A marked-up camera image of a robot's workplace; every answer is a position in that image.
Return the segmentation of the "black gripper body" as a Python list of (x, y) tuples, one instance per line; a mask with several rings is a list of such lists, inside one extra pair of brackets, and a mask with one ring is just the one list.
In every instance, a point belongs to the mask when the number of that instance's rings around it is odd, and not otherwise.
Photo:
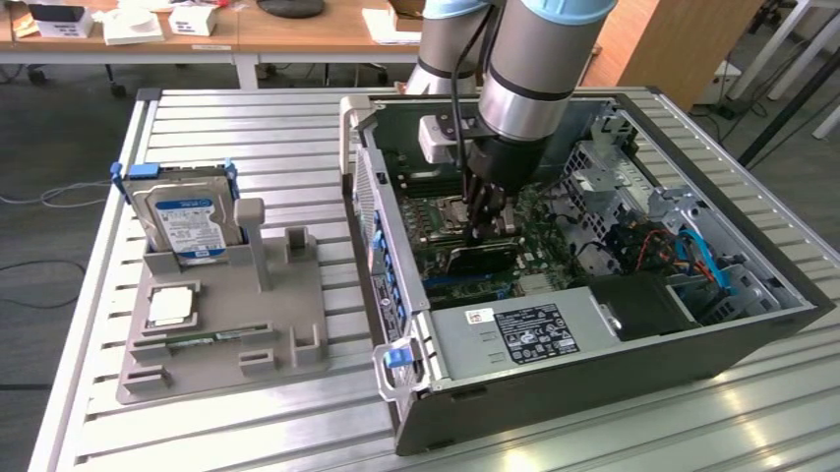
[(475, 195), (484, 186), (516, 194), (531, 181), (547, 143), (547, 138), (518, 141), (501, 136), (473, 140), (465, 160), (467, 194)]

